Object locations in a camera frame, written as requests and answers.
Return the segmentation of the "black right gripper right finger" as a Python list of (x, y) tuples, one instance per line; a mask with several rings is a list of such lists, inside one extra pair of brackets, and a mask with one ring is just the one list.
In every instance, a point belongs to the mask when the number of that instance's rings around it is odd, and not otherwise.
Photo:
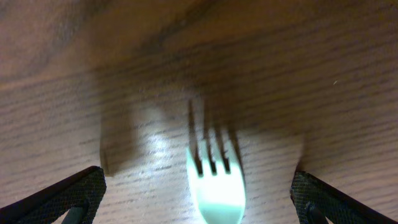
[(290, 187), (299, 223), (395, 223), (304, 171), (294, 174)]

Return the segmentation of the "mint green plastic fork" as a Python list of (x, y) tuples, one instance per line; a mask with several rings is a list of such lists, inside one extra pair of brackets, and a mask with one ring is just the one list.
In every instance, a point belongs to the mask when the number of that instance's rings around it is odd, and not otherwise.
[(187, 149), (187, 175), (195, 208), (205, 223), (241, 223), (246, 208), (244, 176), (233, 143), (223, 144), (226, 158), (221, 155), (215, 139), (197, 144), (202, 171)]

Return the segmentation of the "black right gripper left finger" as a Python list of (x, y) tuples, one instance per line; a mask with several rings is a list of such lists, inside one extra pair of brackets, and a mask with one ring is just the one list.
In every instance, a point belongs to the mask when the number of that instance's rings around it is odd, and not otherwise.
[(1, 223), (92, 223), (106, 192), (104, 171), (88, 167), (1, 208)]

